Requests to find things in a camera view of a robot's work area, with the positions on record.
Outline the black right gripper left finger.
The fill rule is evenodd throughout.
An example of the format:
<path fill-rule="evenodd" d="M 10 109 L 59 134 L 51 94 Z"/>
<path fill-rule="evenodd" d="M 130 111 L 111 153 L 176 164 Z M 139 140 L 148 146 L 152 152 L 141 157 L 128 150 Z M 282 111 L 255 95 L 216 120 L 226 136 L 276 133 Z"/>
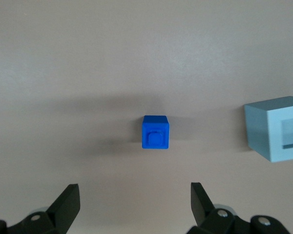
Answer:
<path fill-rule="evenodd" d="M 78 184 L 70 184 L 43 212 L 35 212 L 8 227 L 0 220 L 0 234 L 65 234 L 80 211 Z"/>

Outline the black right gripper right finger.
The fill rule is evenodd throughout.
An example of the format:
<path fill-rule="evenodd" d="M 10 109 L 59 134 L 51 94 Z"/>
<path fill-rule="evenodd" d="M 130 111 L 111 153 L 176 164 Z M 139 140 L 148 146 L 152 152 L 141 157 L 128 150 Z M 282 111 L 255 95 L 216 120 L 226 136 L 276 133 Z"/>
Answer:
<path fill-rule="evenodd" d="M 249 222 L 225 208 L 215 208 L 202 184 L 191 183 L 191 210 L 196 225 L 189 234 L 287 234 L 289 231 L 277 219 L 255 215 Z"/>

